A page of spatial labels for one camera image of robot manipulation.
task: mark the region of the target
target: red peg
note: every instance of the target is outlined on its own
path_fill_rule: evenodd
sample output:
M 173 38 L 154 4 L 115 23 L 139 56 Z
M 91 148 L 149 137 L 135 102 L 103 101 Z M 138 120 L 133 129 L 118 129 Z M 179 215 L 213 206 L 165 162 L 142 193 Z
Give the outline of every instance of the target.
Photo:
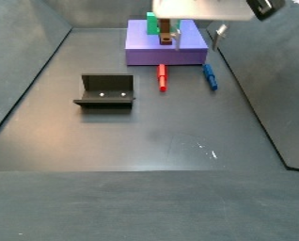
M 161 92 L 167 91 L 167 67 L 165 64 L 158 66 L 158 80 L 161 85 Z

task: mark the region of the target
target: black metal piece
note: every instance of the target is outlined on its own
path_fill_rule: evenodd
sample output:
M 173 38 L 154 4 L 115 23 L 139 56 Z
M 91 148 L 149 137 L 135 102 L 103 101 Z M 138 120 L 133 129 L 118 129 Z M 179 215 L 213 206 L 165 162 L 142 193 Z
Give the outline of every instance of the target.
M 286 0 L 246 0 L 257 18 L 263 21 L 286 5 Z
M 83 107 L 106 105 L 131 106 L 134 104 L 134 75 L 82 74 L 86 92 L 75 103 Z

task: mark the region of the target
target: gray table surface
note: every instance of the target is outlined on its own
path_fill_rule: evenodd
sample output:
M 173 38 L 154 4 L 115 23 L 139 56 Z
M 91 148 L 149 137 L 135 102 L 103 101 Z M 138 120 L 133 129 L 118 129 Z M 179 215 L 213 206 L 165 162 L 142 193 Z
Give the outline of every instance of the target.
M 203 30 L 203 37 L 211 45 Z M 0 129 L 0 170 L 285 169 L 219 53 L 210 51 L 221 89 L 201 66 L 127 67 L 126 29 L 75 29 Z M 131 114 L 82 111 L 83 73 L 131 73 Z

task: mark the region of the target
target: gray wall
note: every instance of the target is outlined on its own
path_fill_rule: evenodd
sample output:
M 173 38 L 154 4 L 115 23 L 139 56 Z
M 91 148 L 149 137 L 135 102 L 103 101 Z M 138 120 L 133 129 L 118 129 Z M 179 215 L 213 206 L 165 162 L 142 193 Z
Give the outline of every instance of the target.
M 44 0 L 74 27 L 127 27 L 129 19 L 146 18 L 151 0 Z
M 40 0 L 0 1 L 0 122 L 70 31 Z
M 299 7 L 289 2 L 267 21 L 234 23 L 221 50 L 278 151 L 299 169 Z

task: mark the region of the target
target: purple block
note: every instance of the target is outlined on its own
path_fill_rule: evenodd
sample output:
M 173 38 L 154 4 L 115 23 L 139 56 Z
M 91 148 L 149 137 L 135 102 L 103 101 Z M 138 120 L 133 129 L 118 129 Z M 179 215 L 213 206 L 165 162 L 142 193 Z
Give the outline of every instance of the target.
M 147 35 L 146 20 L 130 20 L 126 38 L 127 65 L 202 65 L 206 61 L 207 45 L 193 20 L 182 20 L 181 50 L 173 45 L 161 45 L 158 35 Z

